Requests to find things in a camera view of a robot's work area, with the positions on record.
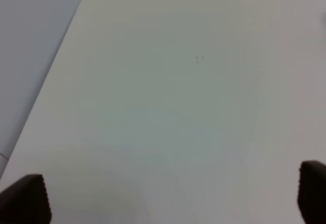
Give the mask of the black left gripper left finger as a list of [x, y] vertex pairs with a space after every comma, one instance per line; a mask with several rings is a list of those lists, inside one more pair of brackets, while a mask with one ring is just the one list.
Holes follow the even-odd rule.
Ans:
[[41, 174], [26, 175], [1, 192], [1, 223], [50, 224], [52, 212]]

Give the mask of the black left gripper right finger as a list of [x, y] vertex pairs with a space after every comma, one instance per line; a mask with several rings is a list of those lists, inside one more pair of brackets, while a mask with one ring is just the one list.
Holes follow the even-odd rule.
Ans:
[[297, 204], [305, 223], [325, 223], [325, 164], [302, 162]]

